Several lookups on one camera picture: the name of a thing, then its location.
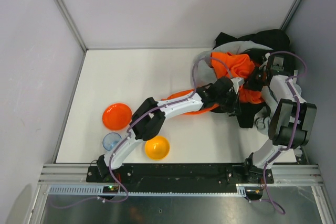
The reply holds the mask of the clear blue plastic cup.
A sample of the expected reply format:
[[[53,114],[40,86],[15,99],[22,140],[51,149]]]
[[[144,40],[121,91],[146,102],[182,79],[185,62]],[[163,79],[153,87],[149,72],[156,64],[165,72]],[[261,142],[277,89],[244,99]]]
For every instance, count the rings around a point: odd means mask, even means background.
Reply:
[[[121,141],[121,135],[117,132],[111,132],[103,138],[102,146],[106,151],[110,151],[118,144],[119,141]]]

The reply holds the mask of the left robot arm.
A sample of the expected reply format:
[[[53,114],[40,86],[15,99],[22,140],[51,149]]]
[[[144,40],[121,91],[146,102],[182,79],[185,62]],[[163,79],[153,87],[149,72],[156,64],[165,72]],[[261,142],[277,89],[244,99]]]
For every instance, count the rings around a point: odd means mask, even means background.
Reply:
[[[197,87],[178,98],[155,101],[147,98],[132,115],[126,136],[112,150],[99,156],[98,174],[104,182],[112,180],[110,172],[118,169],[129,154],[142,142],[159,134],[164,122],[175,116],[189,112],[212,109],[214,105],[225,112],[237,114],[239,108],[239,88],[244,84],[240,77],[221,77],[215,83]]]

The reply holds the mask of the small black cloth garment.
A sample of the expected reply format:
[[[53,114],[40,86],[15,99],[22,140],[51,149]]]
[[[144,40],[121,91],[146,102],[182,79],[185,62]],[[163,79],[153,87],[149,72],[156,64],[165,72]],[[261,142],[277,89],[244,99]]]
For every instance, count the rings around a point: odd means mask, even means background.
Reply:
[[[209,109],[214,113],[228,113],[230,116],[235,116],[239,127],[249,129],[253,127],[255,115],[265,106],[265,102],[258,104],[238,102],[229,105],[214,104]]]

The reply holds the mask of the yellow plastic bowl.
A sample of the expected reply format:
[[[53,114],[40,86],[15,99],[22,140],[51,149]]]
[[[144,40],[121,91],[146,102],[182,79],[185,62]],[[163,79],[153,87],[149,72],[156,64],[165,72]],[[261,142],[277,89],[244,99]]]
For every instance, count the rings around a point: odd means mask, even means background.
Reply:
[[[159,161],[167,157],[170,152],[170,143],[163,136],[156,136],[146,141],[144,151],[148,158]]]

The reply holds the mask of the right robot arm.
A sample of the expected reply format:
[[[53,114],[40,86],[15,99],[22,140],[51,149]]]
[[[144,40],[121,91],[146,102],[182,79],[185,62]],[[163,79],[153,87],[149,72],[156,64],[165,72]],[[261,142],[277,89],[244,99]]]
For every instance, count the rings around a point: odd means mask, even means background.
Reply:
[[[294,80],[304,76],[304,73],[295,75],[288,66],[296,55],[275,51],[265,57],[266,61],[245,85],[261,88],[263,99],[273,99],[277,104],[270,108],[268,140],[244,162],[244,173],[248,179],[263,182],[266,181],[266,171],[271,169],[277,158],[309,142],[317,113],[316,105],[302,98],[294,86]]]

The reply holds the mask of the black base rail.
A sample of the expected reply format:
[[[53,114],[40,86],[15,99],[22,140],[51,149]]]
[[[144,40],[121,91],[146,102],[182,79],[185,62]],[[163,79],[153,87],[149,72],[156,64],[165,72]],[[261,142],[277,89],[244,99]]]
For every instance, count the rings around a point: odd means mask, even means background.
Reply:
[[[250,183],[240,165],[124,164],[113,171],[131,193],[235,193],[236,184]]]

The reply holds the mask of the orange cloth garment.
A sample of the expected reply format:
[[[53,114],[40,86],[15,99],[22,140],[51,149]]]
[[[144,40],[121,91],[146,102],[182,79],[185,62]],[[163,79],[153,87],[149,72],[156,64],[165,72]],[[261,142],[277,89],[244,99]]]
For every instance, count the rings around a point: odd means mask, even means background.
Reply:
[[[247,54],[233,55],[229,52],[211,52],[209,56],[199,55],[200,63],[196,69],[199,71],[197,77],[201,73],[209,70],[210,79],[202,81],[207,84],[216,81],[220,77],[234,78],[241,77],[247,80],[251,76],[253,70],[257,68],[255,63]],[[245,87],[239,88],[240,116],[255,115],[265,106],[260,91],[254,91]]]

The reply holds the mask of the orange plastic plate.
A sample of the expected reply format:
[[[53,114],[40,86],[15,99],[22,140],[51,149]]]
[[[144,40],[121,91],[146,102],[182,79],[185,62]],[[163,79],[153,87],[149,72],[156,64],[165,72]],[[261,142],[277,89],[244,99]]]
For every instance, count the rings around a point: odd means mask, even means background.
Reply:
[[[112,131],[119,131],[127,127],[132,119],[131,108],[124,103],[108,106],[102,114],[104,126]]]

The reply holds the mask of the grey sweatshirt cloth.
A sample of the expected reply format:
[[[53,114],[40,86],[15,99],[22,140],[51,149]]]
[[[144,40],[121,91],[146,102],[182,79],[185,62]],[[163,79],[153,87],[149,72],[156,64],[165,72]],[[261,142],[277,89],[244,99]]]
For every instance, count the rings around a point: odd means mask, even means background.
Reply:
[[[205,51],[199,55],[209,56],[211,52],[218,52],[218,51],[213,51],[213,50]],[[194,59],[194,61],[199,60],[200,62],[199,55]],[[249,55],[250,59],[255,63],[255,65],[259,65],[263,62],[261,58],[265,55],[265,53],[264,52],[255,52],[255,53],[250,52],[247,55]],[[206,85],[202,80],[203,79],[209,80],[210,76],[211,75],[210,75],[209,70],[201,73],[200,77],[196,77],[197,85],[198,86]],[[275,113],[278,103],[276,99],[274,98],[274,96],[271,94],[269,88],[266,86],[262,88],[261,95],[266,103],[266,106],[255,115],[253,126],[255,126],[260,133],[267,135],[268,130],[269,130],[269,125],[271,122],[271,118]]]

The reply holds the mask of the left aluminium frame post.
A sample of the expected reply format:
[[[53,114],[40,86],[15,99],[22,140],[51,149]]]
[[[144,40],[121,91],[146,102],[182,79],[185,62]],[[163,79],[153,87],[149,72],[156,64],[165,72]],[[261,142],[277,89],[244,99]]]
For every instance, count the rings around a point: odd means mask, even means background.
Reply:
[[[81,48],[81,50],[86,53],[87,51],[87,46],[85,45],[85,42],[64,2],[64,0],[54,0],[61,16],[63,17],[66,25],[68,26],[71,34],[73,35],[76,43],[78,44],[78,46]]]

